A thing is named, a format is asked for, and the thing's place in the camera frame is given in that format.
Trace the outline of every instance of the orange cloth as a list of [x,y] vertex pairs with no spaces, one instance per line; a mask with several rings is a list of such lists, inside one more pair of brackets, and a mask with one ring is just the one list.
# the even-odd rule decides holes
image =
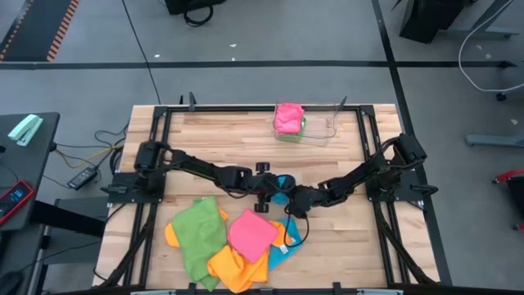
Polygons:
[[[286,228],[277,221],[270,221],[269,223],[278,229],[278,236],[273,240],[272,245],[281,247],[284,244]],[[287,234],[287,244],[291,241],[292,238]],[[250,263],[235,249],[226,245],[207,262],[207,270],[210,275],[219,277],[231,292],[240,293],[250,288],[253,283],[267,283],[268,261],[269,249],[256,263]]]
[[[220,216],[222,216],[223,220],[227,220],[229,218],[228,213],[222,211],[222,209],[219,209],[219,213],[220,213]],[[167,242],[168,245],[170,245],[171,247],[180,247],[180,244],[178,243],[177,235],[174,234],[174,228],[173,228],[172,223],[169,222],[165,226],[164,236],[165,236],[165,241]]]

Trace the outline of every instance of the wooden table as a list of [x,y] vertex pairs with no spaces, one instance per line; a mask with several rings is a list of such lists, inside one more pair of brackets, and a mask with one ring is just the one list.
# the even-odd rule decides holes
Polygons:
[[[135,106],[120,169],[132,172],[138,146],[147,141],[154,106]],[[401,132],[395,105],[374,105],[382,141]],[[325,147],[278,141],[273,136],[273,113],[267,112],[179,112],[171,119],[169,144],[217,166],[238,165],[255,169],[257,161],[271,163],[274,174],[291,174],[298,184],[316,185],[343,176],[363,160],[362,144],[354,112],[340,112],[337,134]],[[179,249],[169,247],[164,227],[198,197],[216,196],[230,218],[228,226],[245,209],[252,209],[255,196],[237,200],[210,181],[181,171],[167,175],[165,199],[159,205],[151,250],[147,288],[187,288]],[[269,220],[285,217],[281,206],[270,203]],[[129,247],[135,213],[128,204],[110,220],[97,263],[97,272],[108,276]],[[422,212],[407,203],[395,204],[404,246],[428,276],[438,280],[436,263]],[[302,237],[305,222],[296,220]],[[309,211],[310,233],[303,248],[277,269],[269,272],[269,288],[386,287],[377,226],[365,187],[359,186],[348,201],[337,206]],[[390,247],[395,281],[400,282],[396,255]],[[142,253],[137,254],[133,283],[138,282]],[[93,284],[101,283],[95,278]]]

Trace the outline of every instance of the green towel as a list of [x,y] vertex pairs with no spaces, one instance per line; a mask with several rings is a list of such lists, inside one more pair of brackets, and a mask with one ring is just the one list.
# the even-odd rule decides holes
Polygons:
[[173,218],[180,243],[183,265],[192,282],[201,282],[210,292],[219,278],[210,275],[207,261],[228,242],[226,224],[214,197],[195,200],[193,205]]

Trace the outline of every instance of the pink cloth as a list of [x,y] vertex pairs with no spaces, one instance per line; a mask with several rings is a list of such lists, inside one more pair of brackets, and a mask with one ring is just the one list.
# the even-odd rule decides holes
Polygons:
[[274,128],[280,134],[297,134],[302,128],[304,109],[298,103],[283,103],[277,106]]
[[251,210],[245,210],[229,228],[228,241],[250,263],[256,263],[278,236],[278,229]]

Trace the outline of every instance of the black desk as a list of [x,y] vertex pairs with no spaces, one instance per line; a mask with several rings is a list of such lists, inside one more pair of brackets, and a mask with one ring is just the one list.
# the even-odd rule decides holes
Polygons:
[[[7,166],[16,173],[19,179],[25,180],[36,191],[36,196],[27,203],[4,225],[2,232],[3,253],[0,257],[0,275],[18,271],[36,261],[38,252],[43,248],[45,225],[69,229],[75,232],[101,237],[104,222],[87,216],[63,210],[53,205],[40,202],[38,187],[42,180],[47,157],[54,144],[56,128],[60,115],[58,113],[34,113],[43,118],[43,123],[27,147],[21,147],[7,135],[28,114],[0,116],[0,144],[6,151],[0,158],[0,186],[15,183],[15,177]],[[24,281],[17,294],[27,294],[35,265],[23,271]]]
[[[47,157],[54,148],[53,139],[60,115],[58,113],[35,114],[43,118],[43,123],[27,147],[21,147],[15,141],[10,140],[7,135],[27,115],[0,116],[0,141],[7,149],[0,159],[0,179],[2,182],[11,181],[2,186],[14,184],[14,176],[2,167],[7,166],[18,175],[19,179],[31,185],[38,195],[38,187],[42,180]],[[98,237],[103,236],[104,231],[102,221],[62,210],[51,204],[40,202],[36,197],[30,199],[10,220],[0,226],[0,231],[22,229],[28,223],[50,225]]]

